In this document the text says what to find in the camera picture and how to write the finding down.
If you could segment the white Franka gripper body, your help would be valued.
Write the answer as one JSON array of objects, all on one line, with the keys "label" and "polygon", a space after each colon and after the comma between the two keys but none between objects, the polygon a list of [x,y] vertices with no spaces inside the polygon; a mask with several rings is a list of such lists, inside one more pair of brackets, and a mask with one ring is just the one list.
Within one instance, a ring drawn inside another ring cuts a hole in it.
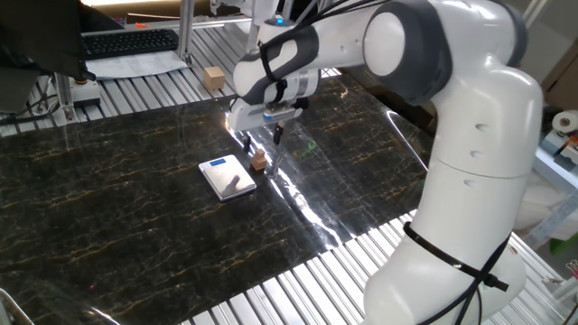
[{"label": "white Franka gripper body", "polygon": [[276,124],[297,118],[303,112],[302,108],[295,108],[285,102],[273,105],[249,105],[241,97],[235,97],[229,103],[228,125],[235,131],[247,131]]}]

